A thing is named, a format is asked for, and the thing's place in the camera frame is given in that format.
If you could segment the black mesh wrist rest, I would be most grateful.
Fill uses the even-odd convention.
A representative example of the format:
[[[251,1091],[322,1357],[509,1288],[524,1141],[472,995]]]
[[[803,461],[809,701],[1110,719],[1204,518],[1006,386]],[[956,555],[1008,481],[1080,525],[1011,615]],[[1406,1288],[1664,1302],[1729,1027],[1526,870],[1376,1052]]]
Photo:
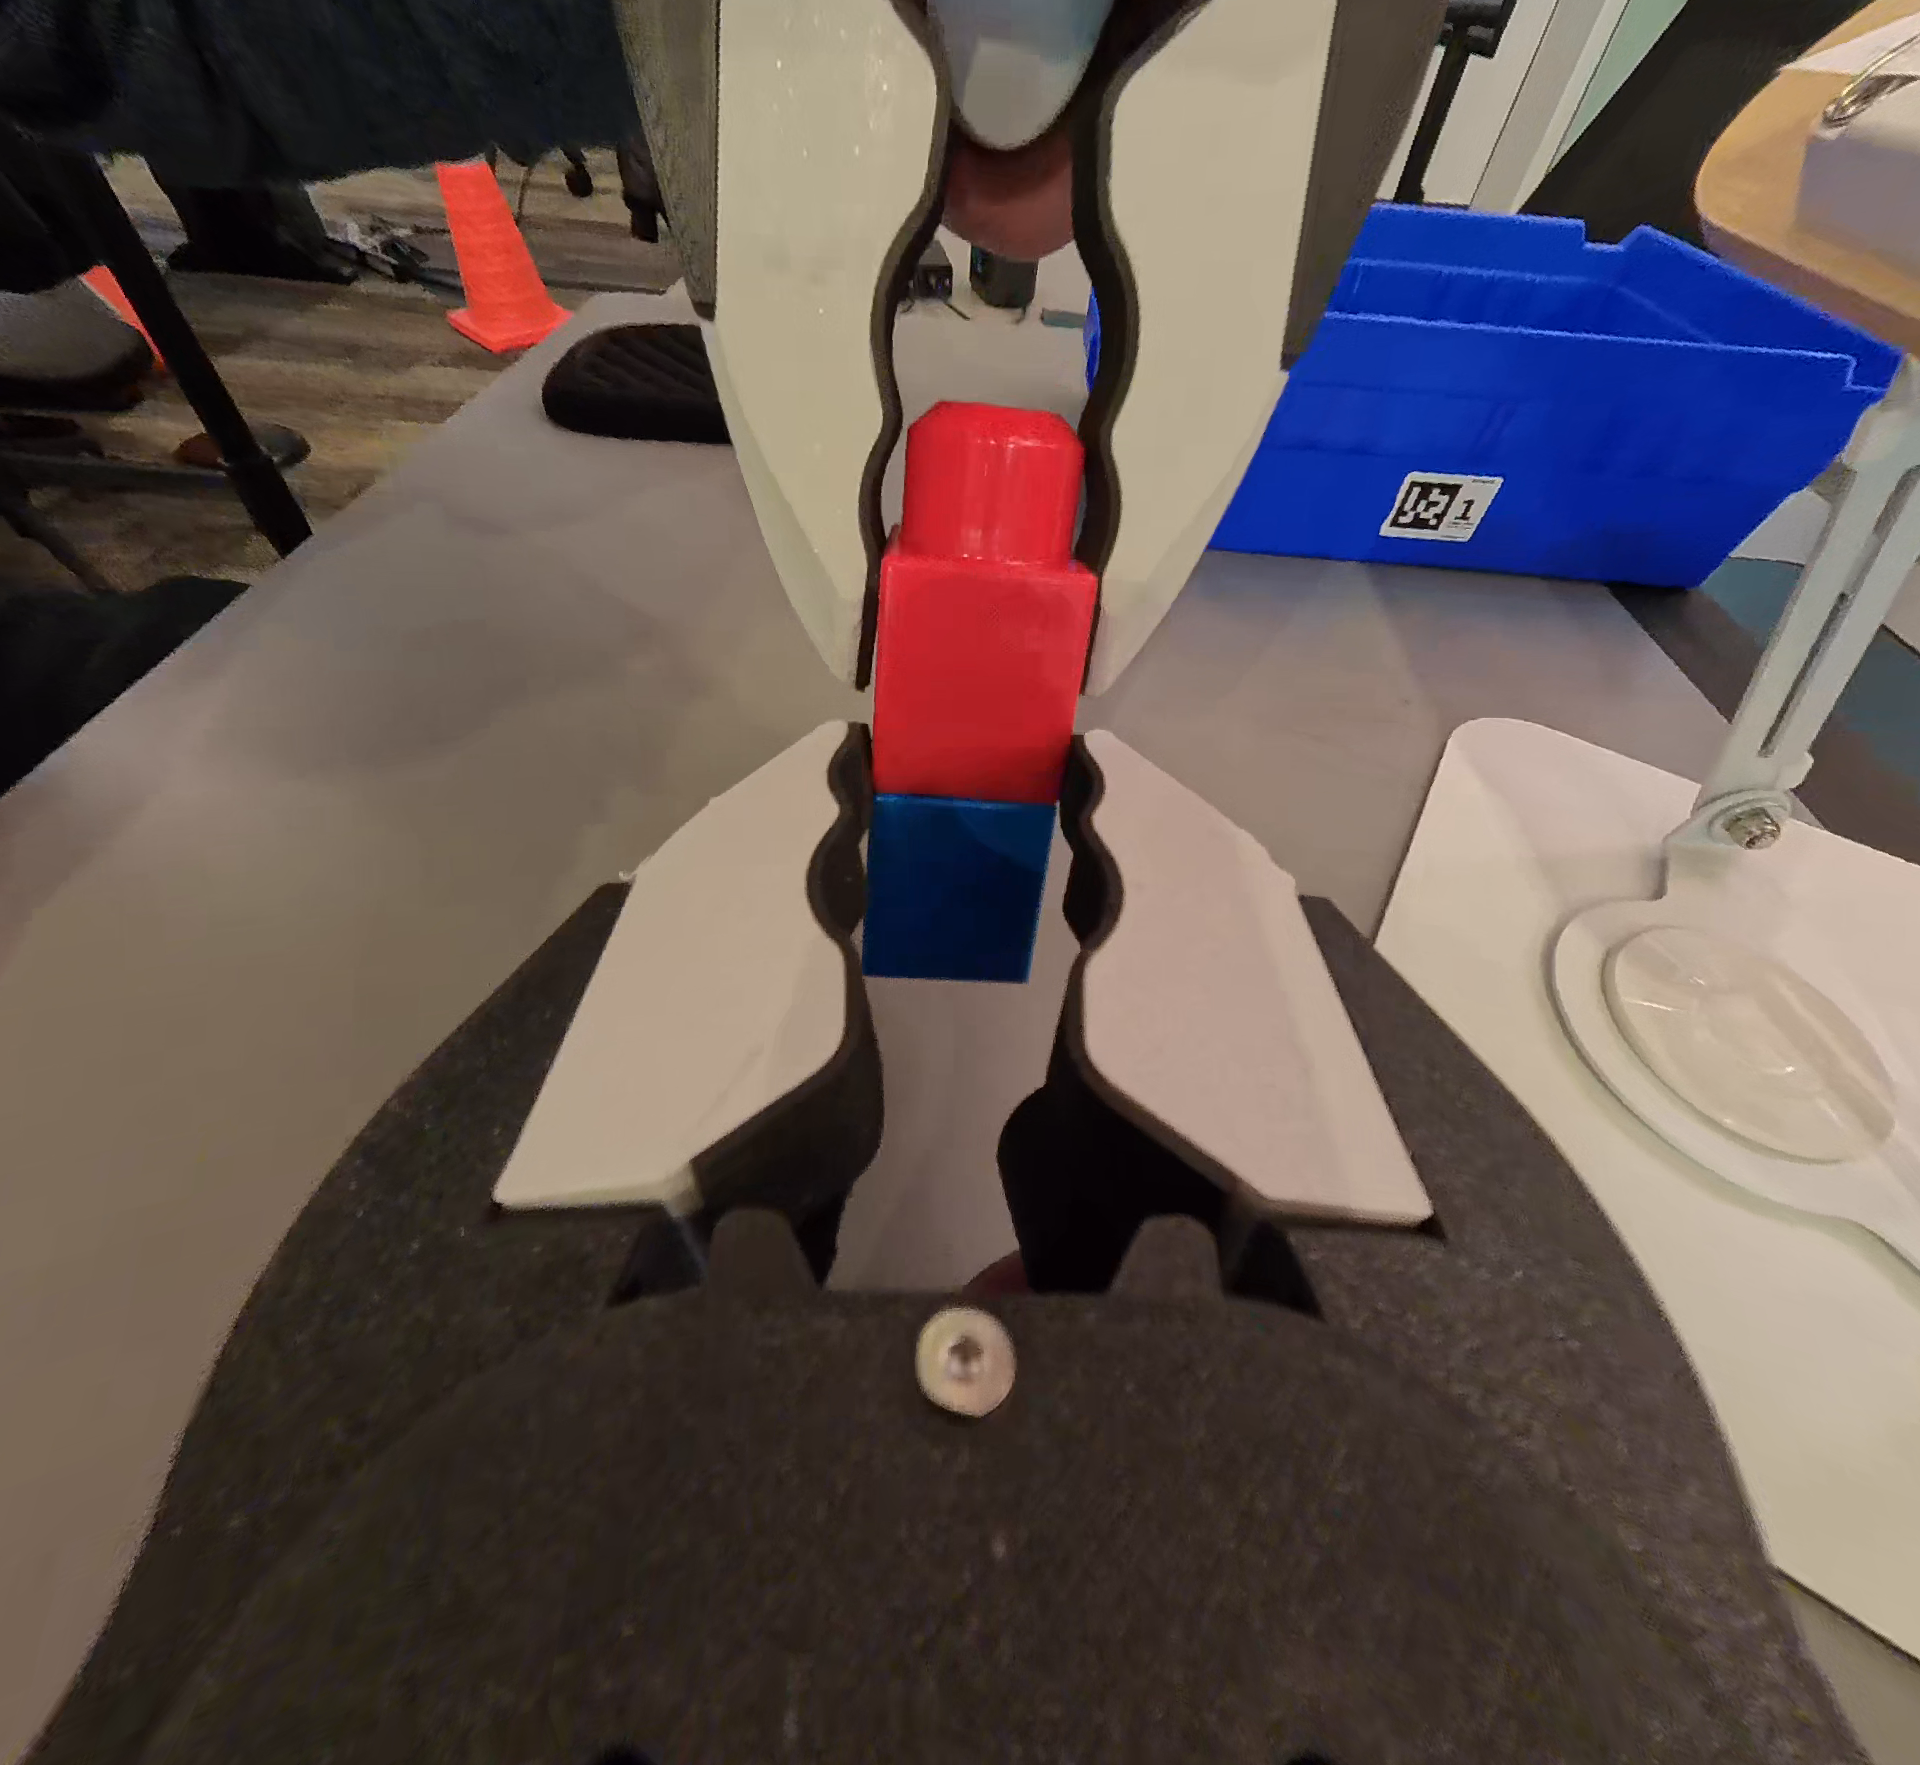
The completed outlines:
[[[623,324],[579,338],[547,369],[541,409],[568,433],[688,445],[733,441],[696,324]]]

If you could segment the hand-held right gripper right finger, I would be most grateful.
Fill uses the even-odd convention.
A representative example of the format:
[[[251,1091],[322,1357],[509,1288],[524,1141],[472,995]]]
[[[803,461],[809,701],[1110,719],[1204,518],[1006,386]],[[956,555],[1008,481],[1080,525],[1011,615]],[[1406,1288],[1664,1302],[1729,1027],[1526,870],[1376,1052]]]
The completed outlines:
[[[1311,1294],[1294,1227],[1428,1230],[1292,875],[1110,730],[1073,739],[1060,820],[1078,949],[996,1151],[1028,1287],[1105,1294],[1159,1217],[1227,1294]]]

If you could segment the red building block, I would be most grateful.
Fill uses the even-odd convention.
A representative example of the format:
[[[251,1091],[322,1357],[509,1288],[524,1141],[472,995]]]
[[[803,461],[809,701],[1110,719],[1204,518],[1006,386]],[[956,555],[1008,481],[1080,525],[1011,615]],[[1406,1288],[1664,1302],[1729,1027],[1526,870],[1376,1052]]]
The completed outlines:
[[[939,402],[905,440],[876,594],[878,795],[1060,795],[1098,581],[1076,553],[1083,455],[1055,412]]]

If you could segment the grey desk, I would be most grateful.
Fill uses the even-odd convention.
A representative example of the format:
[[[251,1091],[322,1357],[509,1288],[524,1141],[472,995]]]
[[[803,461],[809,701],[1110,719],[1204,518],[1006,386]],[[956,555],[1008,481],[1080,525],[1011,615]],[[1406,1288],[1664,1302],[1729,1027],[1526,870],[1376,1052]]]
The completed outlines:
[[[493,378],[3,799],[3,1761],[82,1672],[258,1274],[572,914],[853,701],[727,452]],[[1700,777],[1712,594],[1211,555],[1100,712],[1372,931],[1453,725]]]

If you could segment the white base board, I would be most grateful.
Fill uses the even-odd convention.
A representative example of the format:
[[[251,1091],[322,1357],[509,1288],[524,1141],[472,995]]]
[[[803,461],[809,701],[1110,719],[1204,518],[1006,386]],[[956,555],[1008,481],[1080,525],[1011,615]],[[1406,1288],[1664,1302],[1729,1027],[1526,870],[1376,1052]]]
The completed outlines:
[[[1652,896],[1697,781],[1534,721],[1460,723],[1384,903],[1381,955],[1550,1135],[1652,1283],[1763,1545],[1916,1652],[1916,1270],[1857,1223],[1760,1202],[1618,1107],[1562,1030],[1550,952]]]

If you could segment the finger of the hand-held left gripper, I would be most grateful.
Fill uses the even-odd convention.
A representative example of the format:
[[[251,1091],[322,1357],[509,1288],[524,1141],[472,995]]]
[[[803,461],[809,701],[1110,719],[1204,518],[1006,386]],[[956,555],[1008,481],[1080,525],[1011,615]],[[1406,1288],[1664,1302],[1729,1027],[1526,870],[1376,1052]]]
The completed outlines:
[[[1284,395],[1284,338],[1341,0],[1198,0],[1148,43],[1097,125],[1115,255],[1082,434],[1112,533],[1085,693],[1165,620]]]
[[[893,320],[933,221],[947,80],[910,0],[718,0],[707,357],[784,596],[870,677]]]

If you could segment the blue building block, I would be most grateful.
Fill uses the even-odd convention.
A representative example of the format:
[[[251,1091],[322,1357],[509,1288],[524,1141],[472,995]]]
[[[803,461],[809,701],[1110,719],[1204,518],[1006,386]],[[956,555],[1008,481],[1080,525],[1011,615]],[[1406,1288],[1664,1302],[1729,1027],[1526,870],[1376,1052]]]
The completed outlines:
[[[866,975],[1023,983],[1054,831],[1050,803],[876,793],[866,845]]]

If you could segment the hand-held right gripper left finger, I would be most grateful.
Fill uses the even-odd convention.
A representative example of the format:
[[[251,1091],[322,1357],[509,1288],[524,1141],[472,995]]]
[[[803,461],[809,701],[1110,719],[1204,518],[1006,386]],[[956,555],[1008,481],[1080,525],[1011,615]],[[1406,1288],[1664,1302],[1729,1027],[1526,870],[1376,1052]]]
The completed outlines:
[[[870,730],[827,721],[637,867],[499,1209],[637,1208],[702,1249],[756,1208],[827,1278],[883,1131],[857,947],[873,808]]]

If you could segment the orange traffic cone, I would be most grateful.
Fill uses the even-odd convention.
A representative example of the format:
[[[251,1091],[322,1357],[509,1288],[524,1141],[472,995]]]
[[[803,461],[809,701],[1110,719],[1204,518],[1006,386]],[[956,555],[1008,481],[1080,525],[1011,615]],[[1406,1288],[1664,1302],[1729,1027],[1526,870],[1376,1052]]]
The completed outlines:
[[[447,324],[495,356],[538,345],[572,313],[549,293],[493,166],[473,159],[433,173],[466,295]]]
[[[166,369],[157,338],[151,334],[149,325],[142,322],[142,314],[136,310],[133,298],[120,287],[117,278],[112,274],[108,265],[96,265],[88,269],[84,273],[84,287],[89,288],[99,302],[103,302],[133,332],[136,332],[144,339],[153,356],[154,367]]]

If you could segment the blue tagged plastic bin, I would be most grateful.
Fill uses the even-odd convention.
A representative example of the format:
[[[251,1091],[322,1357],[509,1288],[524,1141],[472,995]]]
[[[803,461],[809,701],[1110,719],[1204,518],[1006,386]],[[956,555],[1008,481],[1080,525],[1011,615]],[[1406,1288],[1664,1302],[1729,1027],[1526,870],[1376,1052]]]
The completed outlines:
[[[1901,361],[1646,226],[1381,202],[1211,549],[1690,589]]]

